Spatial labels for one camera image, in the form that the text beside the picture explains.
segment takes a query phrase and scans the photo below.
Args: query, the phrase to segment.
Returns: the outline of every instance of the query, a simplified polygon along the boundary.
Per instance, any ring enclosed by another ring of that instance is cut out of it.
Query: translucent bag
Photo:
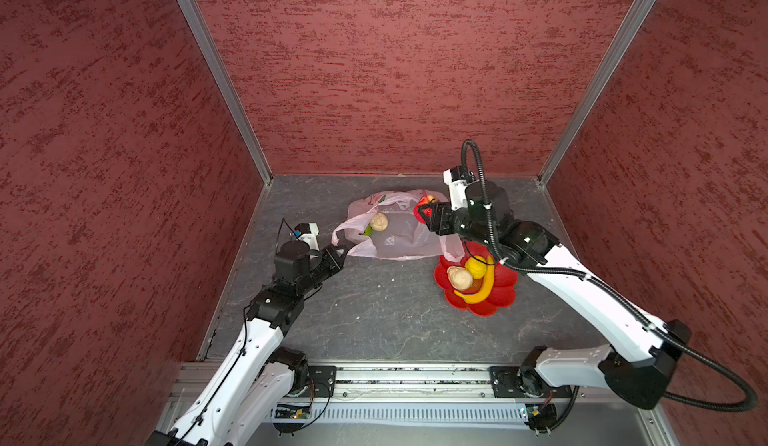
[[[444,255],[449,261],[461,261],[464,249],[458,235],[438,236],[413,215],[413,209],[425,195],[448,201],[443,194],[425,189],[377,192],[354,201],[347,210],[348,219],[333,231],[332,243],[339,244],[338,233],[344,230],[344,236],[357,243],[350,256],[405,261]],[[363,235],[377,212],[386,215],[387,228]]]

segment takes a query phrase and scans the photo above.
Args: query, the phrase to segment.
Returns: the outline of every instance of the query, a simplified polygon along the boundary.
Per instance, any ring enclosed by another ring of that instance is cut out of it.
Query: red wall
[[[0,24],[0,444],[142,444],[260,179],[175,0]]]
[[[632,0],[197,0],[275,172],[536,175]]]
[[[586,264],[768,398],[768,0],[658,0],[550,190]],[[693,360],[671,390],[740,393]],[[686,444],[765,444],[667,402]]]

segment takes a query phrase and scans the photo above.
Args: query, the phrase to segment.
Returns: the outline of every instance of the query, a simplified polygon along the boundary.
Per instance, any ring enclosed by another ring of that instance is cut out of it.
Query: beige vegetable
[[[451,266],[448,268],[448,280],[451,282],[451,286],[457,291],[466,291],[472,286],[472,282],[475,278],[472,277],[472,273],[465,268],[459,268],[458,266]]]
[[[373,216],[373,219],[371,219],[371,229],[374,231],[383,231],[388,225],[389,220],[387,220],[386,215],[381,212],[377,212],[376,215]]]

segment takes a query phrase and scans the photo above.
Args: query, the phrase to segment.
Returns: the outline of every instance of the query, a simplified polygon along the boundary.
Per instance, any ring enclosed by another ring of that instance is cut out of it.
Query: lemon
[[[469,271],[469,274],[471,274],[472,278],[475,279],[479,279],[485,276],[485,272],[488,270],[486,265],[475,258],[467,259],[467,263],[464,265],[464,268]]]

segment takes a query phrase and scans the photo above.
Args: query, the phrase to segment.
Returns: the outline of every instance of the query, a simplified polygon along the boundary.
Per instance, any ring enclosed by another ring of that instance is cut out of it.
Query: gray tabletop
[[[493,179],[507,190],[515,217],[565,234],[533,179]],[[242,326],[242,311],[274,273],[281,218],[316,222],[320,247],[346,220],[348,205],[377,191],[447,188],[437,177],[309,176],[275,178],[246,256],[224,300],[207,358],[221,359]],[[492,317],[450,306],[433,277],[437,258],[346,259],[344,270],[306,302],[283,345],[316,360],[520,362],[536,345],[586,348],[602,336],[549,290],[521,277],[517,299]]]

